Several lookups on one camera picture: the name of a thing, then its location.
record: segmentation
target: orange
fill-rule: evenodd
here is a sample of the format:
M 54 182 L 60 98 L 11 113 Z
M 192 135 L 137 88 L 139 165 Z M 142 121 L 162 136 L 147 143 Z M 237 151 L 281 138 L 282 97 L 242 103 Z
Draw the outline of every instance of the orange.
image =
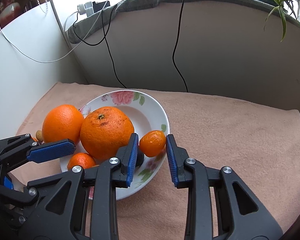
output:
M 101 107 L 84 119 L 80 139 L 84 149 L 99 161 L 114 157 L 128 145 L 134 127 L 129 117 L 112 106 Z
M 44 142 L 50 143 L 70 139 L 78 143 L 83 120 L 83 115 L 74 106 L 61 105 L 52 109 L 42 125 Z
M 96 165 L 94 158 L 87 153 L 77 153 L 71 157 L 67 165 L 68 171 L 74 166 L 80 165 L 84 169 L 91 168 Z
M 162 131 L 154 130 L 143 136 L 139 142 L 139 149 L 148 157 L 157 156 L 164 149 L 166 136 Z

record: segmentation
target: beige blanket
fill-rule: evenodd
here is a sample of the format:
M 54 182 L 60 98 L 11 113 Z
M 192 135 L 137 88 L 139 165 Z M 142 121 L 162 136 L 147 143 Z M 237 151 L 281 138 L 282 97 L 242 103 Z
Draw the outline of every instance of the beige blanket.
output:
M 18 134 L 41 129 L 61 104 L 84 106 L 113 91 L 97 85 L 57 83 L 32 109 Z M 264 203 L 283 231 L 300 214 L 300 114 L 250 102 L 179 92 L 141 90 L 165 109 L 180 147 L 208 167 L 232 167 Z M 61 172 L 59 161 L 27 163 L 13 173 L 23 183 Z M 167 160 L 151 182 L 117 202 L 121 240 L 183 239 L 187 190 L 175 189 Z M 217 233 L 214 215 L 214 231 Z

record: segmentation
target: silver bolt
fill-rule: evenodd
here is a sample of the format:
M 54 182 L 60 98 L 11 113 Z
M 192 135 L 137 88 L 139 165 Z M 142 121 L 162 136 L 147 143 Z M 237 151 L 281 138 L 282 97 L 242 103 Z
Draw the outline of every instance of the silver bolt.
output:
M 110 162 L 111 164 L 117 164 L 117 163 L 119 162 L 119 159 L 116 158 L 116 157 L 114 157 L 114 158 L 111 158 L 111 159 L 109 160 L 109 162 Z
M 228 166 L 223 167 L 222 170 L 223 170 L 224 173 L 231 173 L 232 172 L 232 169 Z
M 32 188 L 29 189 L 29 195 L 30 195 L 30 196 L 34 196 L 36 192 L 37 192 L 37 191 L 35 190 L 34 187 L 32 187 Z
M 77 166 L 74 166 L 74 167 L 72 168 L 72 171 L 75 172 L 75 173 L 77 173 L 77 172 L 80 172 L 81 169 L 82 169 L 81 166 L 78 166 L 78 165 L 77 165 Z
M 186 162 L 189 164 L 195 164 L 195 159 L 194 158 L 188 158 L 186 159 Z
M 23 224 L 24 222 L 26 222 L 25 217 L 20 216 L 20 217 L 19 217 L 19 222 L 20 222 L 20 224 Z

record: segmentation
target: orange fruit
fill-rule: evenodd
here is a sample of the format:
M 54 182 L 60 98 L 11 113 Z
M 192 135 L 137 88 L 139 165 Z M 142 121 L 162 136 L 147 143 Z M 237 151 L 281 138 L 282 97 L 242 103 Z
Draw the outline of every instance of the orange fruit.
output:
M 157 156 L 166 145 L 166 136 L 162 131 L 154 130 L 143 136 L 139 142 L 139 149 L 148 157 Z
M 74 166 L 80 165 L 84 169 L 91 168 L 96 165 L 94 158 L 87 153 L 77 153 L 71 157 L 67 165 L 68 171 Z
M 43 121 L 42 137 L 44 142 L 70 139 L 78 143 L 83 120 L 83 115 L 74 106 L 57 106 L 47 114 Z
M 134 127 L 129 117 L 112 106 L 101 107 L 83 121 L 80 139 L 84 149 L 99 161 L 114 157 L 128 145 Z

